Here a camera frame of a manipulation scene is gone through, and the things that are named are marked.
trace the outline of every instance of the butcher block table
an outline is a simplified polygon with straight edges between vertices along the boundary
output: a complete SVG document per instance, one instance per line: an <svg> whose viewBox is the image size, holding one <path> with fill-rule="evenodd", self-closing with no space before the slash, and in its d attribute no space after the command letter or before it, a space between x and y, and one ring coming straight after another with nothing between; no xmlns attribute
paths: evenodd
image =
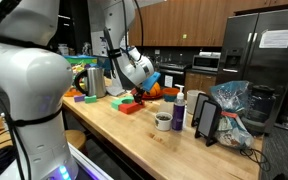
<svg viewBox="0 0 288 180"><path fill-rule="evenodd" d="M216 143L205 146L204 138L194 138L187 115L184 130L162 132L155 128L154 116L163 99L146 101L145 108L130 115L111 108L117 97L106 95L96 103L63 98L63 107L77 115L90 131L96 131L155 179L259 179L260 167L239 150ZM254 148L262 151L262 138Z"/></svg>

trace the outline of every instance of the spray bottle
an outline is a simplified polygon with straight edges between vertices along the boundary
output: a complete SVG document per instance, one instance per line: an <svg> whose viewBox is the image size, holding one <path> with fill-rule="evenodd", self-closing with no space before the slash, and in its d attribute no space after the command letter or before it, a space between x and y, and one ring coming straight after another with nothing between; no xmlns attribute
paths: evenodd
<svg viewBox="0 0 288 180"><path fill-rule="evenodd" d="M184 86L179 84L175 84L175 86L180 88L180 92L177 93L177 97L174 101L172 129L176 131L181 131L183 129L183 120L185 112L185 100L183 94Z"/></svg>

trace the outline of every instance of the refrigerator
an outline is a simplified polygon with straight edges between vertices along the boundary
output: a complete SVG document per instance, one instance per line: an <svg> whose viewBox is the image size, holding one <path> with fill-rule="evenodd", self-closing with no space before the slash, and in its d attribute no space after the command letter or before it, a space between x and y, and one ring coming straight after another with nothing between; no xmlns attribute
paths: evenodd
<svg viewBox="0 0 288 180"><path fill-rule="evenodd" d="M288 10L228 18L216 84L234 80L275 89L269 134L288 91Z"/></svg>

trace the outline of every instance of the floor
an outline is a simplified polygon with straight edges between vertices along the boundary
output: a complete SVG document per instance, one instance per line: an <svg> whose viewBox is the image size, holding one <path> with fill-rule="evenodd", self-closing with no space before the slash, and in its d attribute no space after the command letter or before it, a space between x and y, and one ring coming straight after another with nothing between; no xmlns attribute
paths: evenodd
<svg viewBox="0 0 288 180"><path fill-rule="evenodd" d="M0 93L0 97L9 106L7 96ZM70 129L84 130L70 114L67 114L66 117ZM89 158L111 177L123 180L131 179L94 141L88 140L86 147ZM285 179L288 179L288 131L274 128L272 133L268 137L265 137L264 154L270 161L271 170L269 172L262 172L261 179L271 180L281 173L285 175Z"/></svg>

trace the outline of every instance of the orange block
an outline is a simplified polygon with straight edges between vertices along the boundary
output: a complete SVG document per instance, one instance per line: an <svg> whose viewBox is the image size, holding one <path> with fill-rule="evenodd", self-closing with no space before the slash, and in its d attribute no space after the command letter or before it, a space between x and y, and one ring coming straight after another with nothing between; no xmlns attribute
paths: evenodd
<svg viewBox="0 0 288 180"><path fill-rule="evenodd" d="M144 101L142 101L142 105L133 101L131 104L120 104L118 106L118 110L125 114L131 114L135 111L140 110L143 107L144 107Z"/></svg>

